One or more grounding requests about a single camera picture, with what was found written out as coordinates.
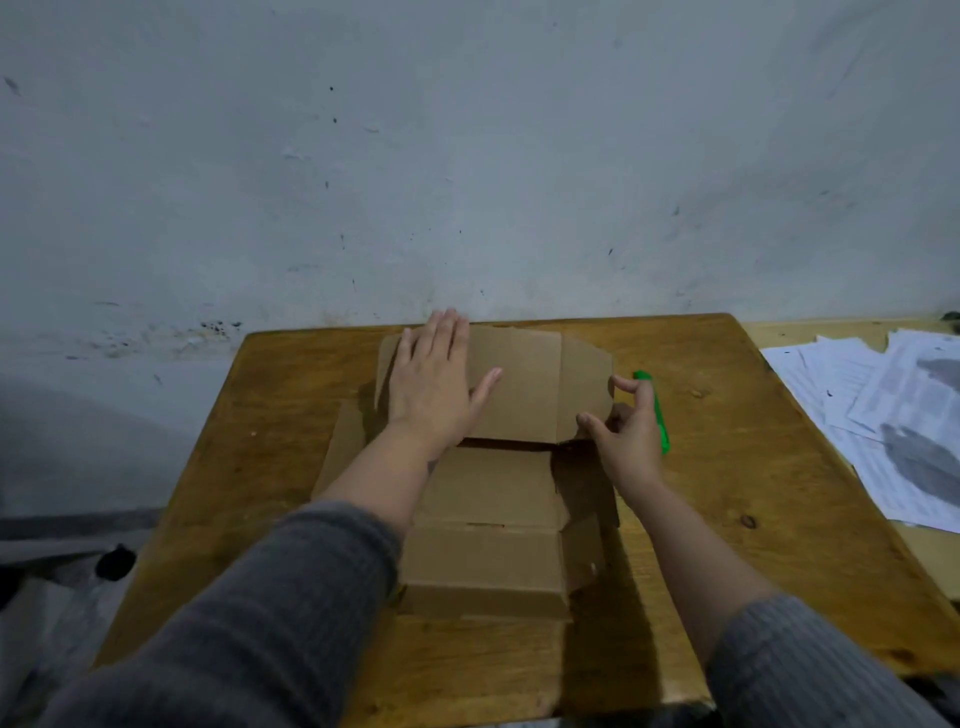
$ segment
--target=cardboard flap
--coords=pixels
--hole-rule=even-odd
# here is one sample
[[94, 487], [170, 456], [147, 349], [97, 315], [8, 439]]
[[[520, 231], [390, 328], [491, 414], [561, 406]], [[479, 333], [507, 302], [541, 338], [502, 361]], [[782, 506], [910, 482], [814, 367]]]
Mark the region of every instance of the cardboard flap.
[[356, 400], [342, 401], [333, 434], [330, 435], [330, 444], [326, 447], [320, 477], [317, 478], [311, 497], [319, 496], [330, 483], [340, 477], [340, 473], [347, 469], [366, 444], [367, 434], [359, 403]]
[[[387, 407], [386, 385], [399, 335], [380, 345], [377, 407]], [[577, 435], [576, 414], [588, 411], [606, 419], [613, 403], [612, 356], [555, 331], [470, 327], [467, 379], [476, 386], [493, 367], [503, 377], [491, 394], [470, 437], [557, 444]]]
[[560, 534], [564, 552], [564, 580], [568, 593], [591, 583], [606, 566], [596, 515], [572, 523]]
[[407, 535], [404, 584], [565, 592], [556, 529], [435, 524]]
[[571, 443], [554, 449], [550, 470], [563, 505], [562, 523], [596, 514], [601, 525], [620, 525], [613, 484], [603, 471], [593, 443]]
[[464, 446], [449, 450], [427, 482], [416, 523], [559, 528], [565, 520], [550, 454]]
[[434, 587], [410, 584], [401, 614], [432, 619], [558, 619], [570, 621], [566, 594], [517, 589]]
[[589, 412], [606, 420], [613, 407], [613, 355], [577, 339], [564, 337], [560, 362], [556, 442], [573, 440], [578, 433], [577, 414]]

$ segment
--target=dark stain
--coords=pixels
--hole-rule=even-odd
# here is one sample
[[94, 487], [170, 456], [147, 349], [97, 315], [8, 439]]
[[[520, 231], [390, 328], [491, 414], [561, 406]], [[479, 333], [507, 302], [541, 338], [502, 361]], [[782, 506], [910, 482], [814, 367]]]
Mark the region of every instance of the dark stain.
[[890, 650], [890, 656], [904, 665], [916, 665], [917, 656], [905, 647], [894, 647]]
[[201, 321], [200, 328], [205, 328], [207, 331], [212, 331], [221, 339], [228, 338], [227, 330], [224, 328], [224, 322], [222, 321]]
[[834, 41], [847, 35], [856, 26], [891, 5], [893, 5], [893, 0], [881, 0], [878, 3], [859, 3], [858, 7], [854, 6], [837, 13], [813, 38], [813, 42], [810, 43], [810, 52], [820, 53], [827, 50]]

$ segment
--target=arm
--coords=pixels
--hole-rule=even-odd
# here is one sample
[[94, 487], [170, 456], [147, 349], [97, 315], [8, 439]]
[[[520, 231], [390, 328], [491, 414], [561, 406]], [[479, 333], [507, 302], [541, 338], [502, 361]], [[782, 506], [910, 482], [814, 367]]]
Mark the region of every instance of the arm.
[[886, 667], [743, 561], [665, 484], [649, 381], [621, 376], [635, 406], [578, 418], [650, 535], [667, 589], [729, 725], [943, 726]]
[[468, 391], [468, 336], [452, 309], [405, 331], [383, 433], [133, 656], [63, 691], [43, 725], [335, 726], [428, 463], [469, 432], [499, 377]]

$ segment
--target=hand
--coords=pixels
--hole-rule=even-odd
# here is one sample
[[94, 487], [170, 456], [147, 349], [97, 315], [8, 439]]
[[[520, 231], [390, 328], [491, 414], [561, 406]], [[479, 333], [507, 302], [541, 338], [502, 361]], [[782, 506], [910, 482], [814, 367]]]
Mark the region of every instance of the hand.
[[663, 483], [660, 427], [654, 386], [646, 379], [613, 375], [613, 386], [634, 395], [634, 406], [617, 402], [604, 424], [584, 412], [577, 422], [596, 443], [603, 469], [625, 500]]
[[467, 385], [470, 326], [454, 308], [434, 311], [417, 332], [403, 330], [390, 376], [390, 424], [402, 426], [436, 460], [480, 419], [503, 370], [491, 369], [471, 393]]

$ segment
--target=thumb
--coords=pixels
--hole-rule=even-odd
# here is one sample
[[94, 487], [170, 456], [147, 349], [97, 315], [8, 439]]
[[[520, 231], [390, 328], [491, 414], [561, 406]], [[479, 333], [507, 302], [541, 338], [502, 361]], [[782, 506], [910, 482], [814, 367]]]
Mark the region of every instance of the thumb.
[[484, 405], [487, 403], [487, 398], [490, 396], [490, 392], [493, 391], [494, 385], [502, 375], [503, 370], [499, 367], [494, 367], [484, 375], [480, 383], [470, 392], [470, 415], [475, 422], [476, 419], [480, 417], [480, 413], [483, 411]]
[[581, 412], [577, 415], [577, 424], [587, 431], [590, 439], [597, 445], [605, 443], [607, 438], [613, 435], [604, 423], [589, 412]]
[[654, 393], [654, 383], [650, 379], [644, 379], [637, 383], [634, 399], [638, 411], [642, 412], [644, 416], [654, 416], [656, 394]]

